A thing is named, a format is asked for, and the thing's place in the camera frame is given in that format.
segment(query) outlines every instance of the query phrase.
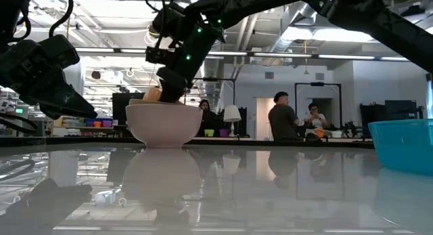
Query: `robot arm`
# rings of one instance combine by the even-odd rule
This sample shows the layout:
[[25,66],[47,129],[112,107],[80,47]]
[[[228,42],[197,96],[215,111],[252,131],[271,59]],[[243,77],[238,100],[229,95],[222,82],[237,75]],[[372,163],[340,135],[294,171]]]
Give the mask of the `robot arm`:
[[[433,73],[433,35],[392,13],[382,0],[200,0],[182,9],[165,8],[153,22],[160,36],[171,37],[174,51],[147,48],[146,60],[164,64],[161,77],[163,102],[176,102],[202,65],[215,40],[224,42],[222,31],[240,20],[267,9],[304,1],[332,24],[369,34],[374,39]],[[202,21],[204,14],[208,23]]]

